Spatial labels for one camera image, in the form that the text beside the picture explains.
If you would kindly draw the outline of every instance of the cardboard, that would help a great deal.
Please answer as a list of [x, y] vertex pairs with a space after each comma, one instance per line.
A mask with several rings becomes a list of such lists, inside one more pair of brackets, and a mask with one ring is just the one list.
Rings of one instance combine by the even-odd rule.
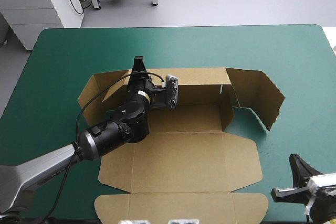
[[[254, 141], [223, 132], [232, 106], [251, 108], [270, 130], [284, 96], [261, 71], [232, 68], [149, 69], [179, 78], [175, 110], [152, 109], [151, 133], [104, 156], [99, 181], [131, 194], [95, 201], [105, 224], [148, 219], [152, 224], [191, 218], [205, 223], [260, 223], [268, 201], [261, 194], [231, 193], [262, 179]], [[79, 97], [81, 106], [131, 70], [94, 74]], [[161, 85], [153, 77], [155, 85]], [[128, 78], [90, 105], [90, 125], [125, 98]]]
[[123, 194], [102, 195], [95, 201], [99, 219], [108, 224], [122, 219], [167, 224], [173, 216], [208, 224], [260, 223], [267, 207], [262, 194]]

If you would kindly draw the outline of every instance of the green table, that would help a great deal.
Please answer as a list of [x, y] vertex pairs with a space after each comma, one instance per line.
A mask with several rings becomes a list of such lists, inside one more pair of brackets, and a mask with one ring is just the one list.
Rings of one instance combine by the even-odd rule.
[[[275, 204], [270, 191], [291, 186], [291, 153], [324, 173], [336, 170], [336, 58], [316, 25], [46, 30], [0, 120], [0, 164], [15, 165], [73, 141], [77, 97], [89, 77], [128, 69], [137, 55], [145, 56], [148, 68], [264, 71], [286, 98], [270, 132], [249, 110], [235, 110], [226, 131], [257, 143], [264, 175], [239, 191], [269, 198], [265, 220], [304, 220], [303, 206]], [[98, 195], [122, 193], [98, 182], [99, 166], [84, 161], [72, 169], [56, 217], [96, 218]], [[60, 179], [37, 191], [28, 216], [49, 210]]]

